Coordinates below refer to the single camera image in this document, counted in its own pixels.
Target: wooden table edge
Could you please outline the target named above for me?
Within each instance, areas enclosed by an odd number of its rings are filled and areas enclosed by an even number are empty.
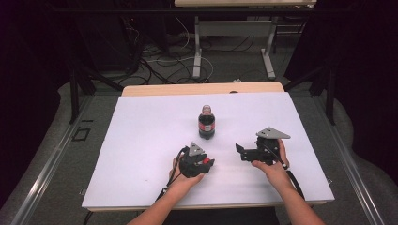
[[[226,82],[127,86],[122,97],[284,92],[280,82]]]
[[[269,7],[269,6],[306,6],[315,5],[316,0],[280,0],[280,1],[186,1],[176,0],[176,7],[201,8],[201,7]]]

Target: person's right hand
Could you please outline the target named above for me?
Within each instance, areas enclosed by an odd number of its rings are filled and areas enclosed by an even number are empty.
[[[287,166],[289,166],[289,161],[287,160],[286,150],[284,148],[282,140],[278,139],[278,143],[281,159]],[[268,181],[278,191],[280,191],[282,188],[294,188],[281,162],[278,161],[275,164],[268,166],[266,163],[255,160],[252,162],[252,165],[263,171],[266,174]]]

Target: person's left hand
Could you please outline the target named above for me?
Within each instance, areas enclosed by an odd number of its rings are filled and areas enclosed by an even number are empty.
[[[173,166],[175,165],[176,160],[177,160],[177,163],[179,163],[181,158],[176,159],[176,157],[175,157],[173,159]],[[173,167],[172,167],[172,170],[169,172],[169,177],[172,175],[172,173],[173,173]],[[173,195],[178,200],[181,200],[182,198],[184,198],[184,196],[190,191],[190,189],[193,186],[198,184],[203,179],[204,176],[205,176],[204,173],[200,173],[199,175],[197,175],[195,177],[187,178],[185,175],[183,175],[181,173],[181,171],[179,170],[179,165],[177,164],[176,172],[174,173],[174,176],[172,178],[172,180],[174,180],[174,181],[168,187],[166,194]]]

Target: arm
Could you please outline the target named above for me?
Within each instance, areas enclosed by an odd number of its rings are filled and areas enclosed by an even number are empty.
[[[289,165],[284,144],[282,140],[278,140],[278,142],[281,159]],[[261,161],[253,161],[252,165],[266,174],[268,181],[281,195],[292,224],[325,224],[314,210],[299,196],[280,162],[268,166]]]
[[[196,177],[187,178],[180,174],[178,165],[176,166],[176,173],[173,177],[175,181],[168,187],[167,192],[159,198],[154,204],[144,211],[140,216],[133,219],[128,225],[161,225],[167,218],[173,207],[184,198],[190,189],[199,183],[205,175],[203,173]]]

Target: bottle cap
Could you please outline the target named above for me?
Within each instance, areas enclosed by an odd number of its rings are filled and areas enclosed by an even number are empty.
[[[204,105],[202,108],[202,113],[211,113],[211,107],[209,105]]]

